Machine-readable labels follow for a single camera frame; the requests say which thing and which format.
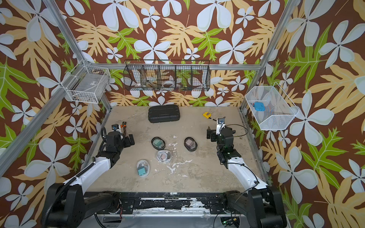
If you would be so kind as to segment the teal charger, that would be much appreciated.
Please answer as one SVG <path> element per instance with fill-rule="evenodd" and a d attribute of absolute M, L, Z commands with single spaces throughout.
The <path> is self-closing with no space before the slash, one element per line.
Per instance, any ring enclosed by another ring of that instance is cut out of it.
<path fill-rule="evenodd" d="M 154 140 L 154 145 L 158 148 L 163 146 L 163 142 L 161 140 Z"/>
<path fill-rule="evenodd" d="M 138 171 L 139 176 L 146 175 L 146 168 L 145 167 L 140 167 L 140 168 L 138 168 L 137 171 Z"/>

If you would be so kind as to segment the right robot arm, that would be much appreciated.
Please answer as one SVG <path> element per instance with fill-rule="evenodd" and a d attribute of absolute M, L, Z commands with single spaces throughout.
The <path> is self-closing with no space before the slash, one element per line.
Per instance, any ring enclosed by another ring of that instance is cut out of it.
<path fill-rule="evenodd" d="M 244 215 L 251 228 L 285 228 L 287 219 L 280 191 L 261 180 L 234 148 L 230 127 L 207 128 L 207 139 L 217 143 L 217 156 L 238 179 L 244 192 L 225 193 L 227 209 Z"/>

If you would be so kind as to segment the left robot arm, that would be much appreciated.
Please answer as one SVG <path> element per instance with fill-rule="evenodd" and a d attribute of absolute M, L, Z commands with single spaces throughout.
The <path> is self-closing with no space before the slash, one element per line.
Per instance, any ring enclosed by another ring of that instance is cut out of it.
<path fill-rule="evenodd" d="M 115 192 L 101 192 L 85 198 L 89 187 L 119 160 L 124 148 L 135 145 L 132 134 L 112 131 L 103 137 L 96 158 L 78 174 L 48 188 L 41 217 L 43 228 L 77 228 L 85 218 L 102 210 L 116 211 L 119 197 Z"/>

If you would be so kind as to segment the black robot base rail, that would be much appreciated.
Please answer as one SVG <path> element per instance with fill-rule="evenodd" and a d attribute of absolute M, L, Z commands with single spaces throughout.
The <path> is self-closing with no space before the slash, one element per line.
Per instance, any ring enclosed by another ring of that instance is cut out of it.
<path fill-rule="evenodd" d="M 238 191 L 229 192 L 117 192 L 116 209 L 102 209 L 97 215 L 132 216 L 144 213 L 157 214 L 208 214 L 222 211 L 246 212 L 238 201 L 229 202 L 229 195 L 240 196 Z"/>

